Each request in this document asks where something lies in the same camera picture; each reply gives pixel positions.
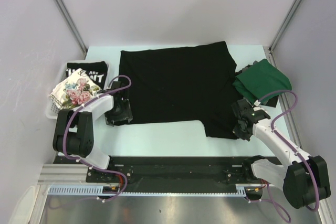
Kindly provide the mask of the plain black t-shirt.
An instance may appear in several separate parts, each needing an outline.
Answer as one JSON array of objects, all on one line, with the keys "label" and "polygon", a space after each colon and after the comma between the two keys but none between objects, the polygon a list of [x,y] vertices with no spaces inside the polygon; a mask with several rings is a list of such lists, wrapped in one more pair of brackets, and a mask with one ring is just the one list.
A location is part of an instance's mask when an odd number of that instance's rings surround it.
[{"label": "plain black t-shirt", "polygon": [[235,139],[236,62],[224,41],[195,47],[121,51],[132,124],[200,121],[208,137]]}]

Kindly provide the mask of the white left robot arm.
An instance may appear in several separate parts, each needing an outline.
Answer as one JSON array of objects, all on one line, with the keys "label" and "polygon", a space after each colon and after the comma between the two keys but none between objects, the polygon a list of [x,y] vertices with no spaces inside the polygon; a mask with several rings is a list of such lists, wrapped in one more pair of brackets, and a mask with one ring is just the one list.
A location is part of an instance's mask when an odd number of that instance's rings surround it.
[{"label": "white left robot arm", "polygon": [[83,161],[98,168],[98,176],[105,182],[115,178],[116,169],[109,165],[110,156],[94,140],[94,123],[103,118],[106,125],[117,126],[132,121],[128,84],[112,81],[96,98],[76,110],[62,109],[57,116],[53,149],[69,159]]}]

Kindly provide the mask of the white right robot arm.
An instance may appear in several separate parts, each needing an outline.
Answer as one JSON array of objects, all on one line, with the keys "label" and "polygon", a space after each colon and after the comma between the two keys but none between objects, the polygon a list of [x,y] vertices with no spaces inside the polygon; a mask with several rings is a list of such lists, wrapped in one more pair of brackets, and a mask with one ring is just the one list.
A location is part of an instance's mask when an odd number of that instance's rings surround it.
[{"label": "white right robot arm", "polygon": [[262,179],[280,189],[294,208],[318,205],[331,195],[328,167],[321,156],[312,156],[275,127],[267,111],[245,99],[232,104],[237,124],[233,133],[242,140],[261,140],[276,156],[276,165],[257,155],[243,161],[242,176],[249,183]]}]

